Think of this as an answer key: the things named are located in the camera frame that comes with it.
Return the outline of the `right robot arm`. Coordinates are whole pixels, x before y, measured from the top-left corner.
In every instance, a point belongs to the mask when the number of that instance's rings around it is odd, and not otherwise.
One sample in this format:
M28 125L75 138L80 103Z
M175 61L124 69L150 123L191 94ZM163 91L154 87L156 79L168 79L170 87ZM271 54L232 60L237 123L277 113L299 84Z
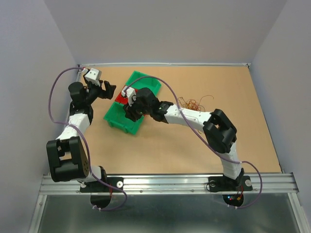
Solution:
M223 166L223 178L216 185L228 189L241 185L244 170L237 155L237 129L222 110L210 113L181 108L169 101L159 101L149 88L135 90L125 86L121 96L128 100L123 107L125 117L133 122L149 115L157 122L189 126L195 133L203 132L204 142L220 156Z

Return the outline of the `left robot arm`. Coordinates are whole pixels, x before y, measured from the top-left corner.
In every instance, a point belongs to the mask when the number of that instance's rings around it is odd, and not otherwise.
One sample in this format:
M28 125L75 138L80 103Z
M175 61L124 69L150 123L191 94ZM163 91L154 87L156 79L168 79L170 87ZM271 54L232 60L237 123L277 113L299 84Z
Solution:
M97 99L112 99L116 86L108 81L99 81L99 85L81 82L69 85L71 103L69 120L62 133L46 144L49 168L54 182L77 180L91 183L97 191L108 187L108 179L102 166L92 166L89 147L84 133L93 120L92 103Z

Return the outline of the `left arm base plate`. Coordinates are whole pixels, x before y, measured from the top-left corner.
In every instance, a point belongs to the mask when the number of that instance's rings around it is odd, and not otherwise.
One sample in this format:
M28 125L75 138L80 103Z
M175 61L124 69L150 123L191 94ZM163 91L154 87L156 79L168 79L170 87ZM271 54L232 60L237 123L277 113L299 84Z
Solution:
M110 186L113 186L118 189L123 189L123 177L108 177L107 183ZM103 185L102 183L98 181L86 183L85 187L80 187L79 190L81 193L114 193L114 192L120 192L115 189L111 189L107 187L106 185Z

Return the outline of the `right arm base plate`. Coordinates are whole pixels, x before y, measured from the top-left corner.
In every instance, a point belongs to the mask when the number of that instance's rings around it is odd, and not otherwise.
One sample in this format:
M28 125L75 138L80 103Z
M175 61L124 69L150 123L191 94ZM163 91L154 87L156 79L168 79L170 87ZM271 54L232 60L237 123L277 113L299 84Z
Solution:
M241 187L244 191L252 191L252 183L249 176L242 176L232 180L226 176L211 176L208 178L210 192L237 192Z

